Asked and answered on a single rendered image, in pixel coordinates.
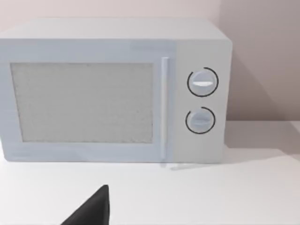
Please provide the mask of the pale microwave door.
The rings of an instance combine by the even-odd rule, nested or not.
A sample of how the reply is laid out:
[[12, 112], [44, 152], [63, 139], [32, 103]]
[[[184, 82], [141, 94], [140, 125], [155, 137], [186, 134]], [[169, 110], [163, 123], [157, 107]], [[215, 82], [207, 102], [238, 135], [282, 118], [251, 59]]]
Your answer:
[[176, 45], [168, 40], [0, 40], [0, 140], [10, 162], [160, 163], [161, 58], [168, 144]]

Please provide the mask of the large pale microwave knob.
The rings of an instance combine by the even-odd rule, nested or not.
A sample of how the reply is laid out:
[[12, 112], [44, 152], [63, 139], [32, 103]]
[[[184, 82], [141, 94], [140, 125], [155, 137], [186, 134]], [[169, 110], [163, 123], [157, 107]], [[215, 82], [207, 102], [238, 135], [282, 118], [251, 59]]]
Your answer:
[[210, 95], [217, 87], [218, 81], [216, 75], [203, 69], [192, 73], [188, 79], [188, 87], [196, 96], [204, 97]]

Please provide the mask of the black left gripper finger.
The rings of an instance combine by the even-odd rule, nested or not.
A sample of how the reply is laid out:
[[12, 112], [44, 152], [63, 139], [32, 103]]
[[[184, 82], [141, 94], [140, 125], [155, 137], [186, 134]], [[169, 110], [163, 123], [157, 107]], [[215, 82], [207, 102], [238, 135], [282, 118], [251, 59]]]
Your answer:
[[103, 185], [60, 225], [109, 225], [109, 186]]

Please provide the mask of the pale microwave oven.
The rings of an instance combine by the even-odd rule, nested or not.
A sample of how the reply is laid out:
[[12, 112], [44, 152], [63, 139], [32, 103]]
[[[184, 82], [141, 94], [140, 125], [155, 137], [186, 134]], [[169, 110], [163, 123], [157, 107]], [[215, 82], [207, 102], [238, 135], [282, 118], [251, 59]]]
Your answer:
[[[166, 163], [217, 163], [221, 160], [233, 44], [202, 18], [39, 18], [0, 33], [3, 39], [138, 39], [168, 40], [176, 45], [172, 102], [172, 138]], [[191, 92], [192, 73], [208, 69], [217, 87], [208, 96]], [[192, 111], [209, 110], [214, 125], [194, 133], [187, 125]]]

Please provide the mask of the small pale microwave knob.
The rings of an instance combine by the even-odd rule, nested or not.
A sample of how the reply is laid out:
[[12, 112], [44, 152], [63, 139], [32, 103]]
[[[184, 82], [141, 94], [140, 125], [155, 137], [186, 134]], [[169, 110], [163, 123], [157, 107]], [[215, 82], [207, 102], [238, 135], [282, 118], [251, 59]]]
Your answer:
[[214, 125], [214, 116], [209, 110], [201, 108], [188, 115], [187, 125], [194, 133], [207, 133]]

